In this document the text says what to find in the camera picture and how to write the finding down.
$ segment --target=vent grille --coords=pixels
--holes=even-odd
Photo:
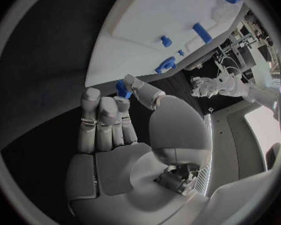
[[[209,174],[210,174],[210,166],[208,165],[203,169],[201,169],[201,171],[198,174],[194,189],[202,195],[205,195],[208,185]]]

